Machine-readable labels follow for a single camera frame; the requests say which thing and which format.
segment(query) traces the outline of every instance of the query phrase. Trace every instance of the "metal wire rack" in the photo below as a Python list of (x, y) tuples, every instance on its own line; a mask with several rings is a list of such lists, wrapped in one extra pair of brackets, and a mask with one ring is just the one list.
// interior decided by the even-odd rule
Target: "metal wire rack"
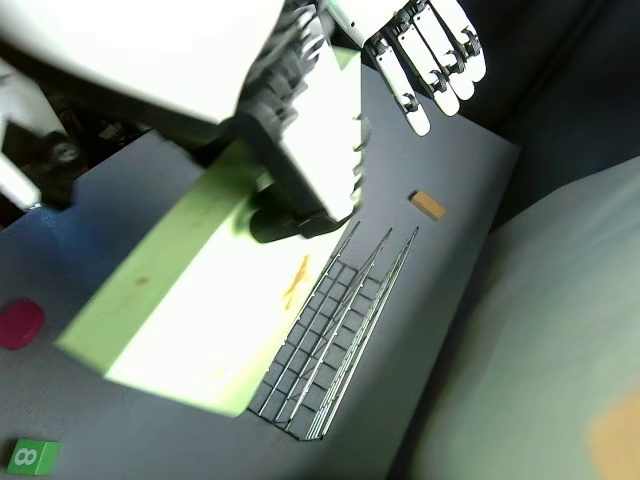
[(357, 228), (327, 263), (249, 406), (298, 440), (320, 440), (329, 430), (418, 233), (376, 280), (371, 272), (391, 229), (356, 268), (342, 255)]

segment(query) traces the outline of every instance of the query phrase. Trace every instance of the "red circular object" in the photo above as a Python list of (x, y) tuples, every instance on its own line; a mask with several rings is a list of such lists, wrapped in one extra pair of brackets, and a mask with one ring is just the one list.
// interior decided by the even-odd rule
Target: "red circular object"
[(31, 300), (19, 300), (0, 312), (0, 347), (17, 350), (29, 345), (44, 325), (44, 312)]

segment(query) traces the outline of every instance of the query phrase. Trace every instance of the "green block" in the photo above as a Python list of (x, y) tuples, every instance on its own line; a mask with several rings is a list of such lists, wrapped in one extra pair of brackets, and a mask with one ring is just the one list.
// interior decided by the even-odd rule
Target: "green block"
[(16, 475), (49, 475), (58, 456), (58, 442), (21, 438), (13, 449), (7, 472)]

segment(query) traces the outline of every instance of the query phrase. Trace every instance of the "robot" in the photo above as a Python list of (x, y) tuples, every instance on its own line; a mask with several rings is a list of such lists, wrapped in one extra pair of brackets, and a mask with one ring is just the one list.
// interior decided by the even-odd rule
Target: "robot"
[(0, 193), (24, 210), (73, 203), (82, 154), (35, 81), (153, 127), (203, 163), (241, 138), (269, 180), (251, 220), (260, 242), (340, 228), (360, 204), (363, 146), (340, 135), (359, 119), (332, 101), (338, 71), (320, 73), (331, 53), (323, 12), (373, 58), (417, 135), (430, 126), (407, 71), (447, 115), (485, 74), (456, 0), (4, 0)]

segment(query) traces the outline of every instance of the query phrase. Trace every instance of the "table surface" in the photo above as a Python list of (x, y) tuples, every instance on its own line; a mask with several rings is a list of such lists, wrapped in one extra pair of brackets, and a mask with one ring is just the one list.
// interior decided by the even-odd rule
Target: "table surface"
[[(385, 268), (420, 231), (329, 435), (297, 442), (250, 412), (226, 418), (112, 384), (53, 347), (201, 173), (148, 134), (84, 175), (76, 206), (33, 211), (0, 233), (0, 305), (28, 297), (47, 315), (29, 347), (0, 350), (0, 453), (6, 457), (19, 437), (60, 441), (55, 476), (67, 480), (384, 478), (518, 150), (424, 99), (432, 130), (417, 137), (380, 77), (367, 68), (362, 74), (374, 135), (357, 248), (345, 260), (364, 260), (392, 227)], [(435, 223), (413, 207), (415, 190), (442, 202), (447, 215)]]

